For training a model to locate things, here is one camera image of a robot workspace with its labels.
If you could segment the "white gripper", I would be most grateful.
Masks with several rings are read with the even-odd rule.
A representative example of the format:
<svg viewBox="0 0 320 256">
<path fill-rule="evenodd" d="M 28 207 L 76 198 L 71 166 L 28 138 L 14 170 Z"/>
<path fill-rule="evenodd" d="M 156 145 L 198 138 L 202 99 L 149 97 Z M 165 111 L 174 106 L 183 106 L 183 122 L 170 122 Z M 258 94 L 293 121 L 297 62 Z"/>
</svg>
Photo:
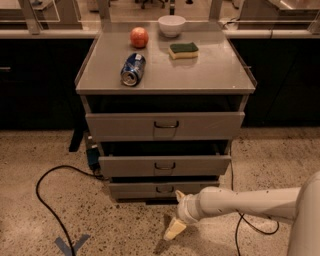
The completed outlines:
<svg viewBox="0 0 320 256">
<path fill-rule="evenodd" d="M 170 221 L 163 236 L 165 241 L 173 240 L 186 229 L 186 224 L 196 223 L 202 218 L 196 195 L 185 195 L 180 190 L 176 190 L 175 194 L 178 201 L 177 218 L 173 217 Z"/>
</svg>

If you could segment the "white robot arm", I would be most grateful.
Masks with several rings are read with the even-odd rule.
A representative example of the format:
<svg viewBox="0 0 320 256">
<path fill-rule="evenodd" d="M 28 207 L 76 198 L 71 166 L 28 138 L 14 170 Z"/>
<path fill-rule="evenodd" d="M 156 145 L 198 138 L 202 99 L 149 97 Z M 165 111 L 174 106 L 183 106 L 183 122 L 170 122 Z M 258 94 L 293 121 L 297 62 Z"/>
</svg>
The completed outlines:
<svg viewBox="0 0 320 256">
<path fill-rule="evenodd" d="M 302 186 L 235 192 L 206 187 L 197 194 L 176 192 L 176 216 L 165 231 L 174 239 L 190 224 L 234 212 L 291 225 L 287 256 L 320 256 L 320 172 Z"/>
</svg>

